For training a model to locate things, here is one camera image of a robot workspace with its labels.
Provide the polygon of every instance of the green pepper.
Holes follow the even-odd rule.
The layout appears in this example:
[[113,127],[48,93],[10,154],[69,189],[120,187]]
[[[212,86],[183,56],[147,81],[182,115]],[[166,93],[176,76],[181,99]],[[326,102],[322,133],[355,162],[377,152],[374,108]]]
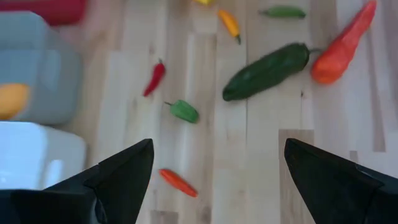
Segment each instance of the green pepper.
[[305,12],[296,6],[274,6],[269,9],[259,11],[260,14],[276,18],[305,18]]
[[240,70],[225,86],[225,101],[243,100],[276,86],[287,77],[302,71],[310,51],[305,44],[293,43]]
[[189,103],[183,100],[177,100],[174,104],[166,103],[170,105],[170,113],[184,121],[189,123],[196,123],[199,120],[199,114],[196,109],[189,105]]

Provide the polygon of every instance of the yellow chili pepper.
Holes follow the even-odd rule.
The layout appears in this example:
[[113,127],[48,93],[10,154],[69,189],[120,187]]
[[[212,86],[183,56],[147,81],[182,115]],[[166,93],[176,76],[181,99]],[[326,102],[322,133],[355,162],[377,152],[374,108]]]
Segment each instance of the yellow chili pepper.
[[204,5],[209,5],[212,2],[212,0],[196,0],[196,1]]
[[238,22],[236,22],[236,19],[229,12],[222,9],[218,11],[218,16],[224,22],[224,25],[228,29],[229,33],[235,37],[238,41],[238,44],[241,45],[239,25]]

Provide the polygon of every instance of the white container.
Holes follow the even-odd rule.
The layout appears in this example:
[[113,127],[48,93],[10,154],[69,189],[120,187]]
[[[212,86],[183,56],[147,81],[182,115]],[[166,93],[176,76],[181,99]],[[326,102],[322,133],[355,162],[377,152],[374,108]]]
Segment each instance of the white container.
[[28,122],[0,122],[0,189],[42,190],[84,168],[82,138]]
[[30,86],[30,100],[12,120],[61,124],[74,114],[81,57],[32,12],[0,12],[0,84]]

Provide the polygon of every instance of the white bin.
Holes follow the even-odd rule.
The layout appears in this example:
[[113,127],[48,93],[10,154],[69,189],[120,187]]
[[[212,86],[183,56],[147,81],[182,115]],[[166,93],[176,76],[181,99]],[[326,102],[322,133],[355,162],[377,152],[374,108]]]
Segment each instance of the white bin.
[[0,122],[0,189],[37,189],[84,168],[82,138],[28,122]]

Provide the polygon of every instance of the chili pepper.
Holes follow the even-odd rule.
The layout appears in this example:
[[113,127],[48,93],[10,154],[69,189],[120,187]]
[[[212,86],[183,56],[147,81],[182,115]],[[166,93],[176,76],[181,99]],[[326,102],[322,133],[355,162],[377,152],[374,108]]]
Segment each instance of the chili pepper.
[[189,123],[196,123],[199,119],[199,114],[196,109],[189,105],[189,103],[183,100],[177,100],[174,104],[167,103],[170,105],[170,113],[184,121],[188,121]]
[[239,25],[238,22],[236,22],[236,19],[229,12],[222,9],[218,11],[218,16],[224,22],[229,33],[238,41],[238,44],[241,45]]
[[166,73],[166,68],[161,59],[159,59],[159,63],[154,66],[154,71],[152,72],[152,80],[148,84],[147,88],[144,91],[144,96],[147,97],[151,94],[158,86],[162,78]]
[[181,190],[182,192],[186,193],[191,197],[198,196],[197,191],[173,171],[168,169],[161,169],[159,170],[159,174],[166,180],[167,183],[169,183],[171,186],[175,187],[176,189]]
[[212,2],[212,0],[196,0],[196,1],[204,5],[209,5]]
[[296,6],[273,6],[269,9],[259,11],[260,14],[276,18],[299,18],[304,19],[306,13]]
[[223,99],[243,100],[280,84],[305,68],[310,53],[305,44],[293,43],[260,58],[229,81],[223,90]]
[[332,84],[341,78],[354,59],[362,35],[368,30],[376,13],[377,2],[369,1],[352,23],[318,58],[312,68],[312,78],[321,84]]
[[31,89],[21,83],[0,84],[0,120],[15,117],[30,101]]

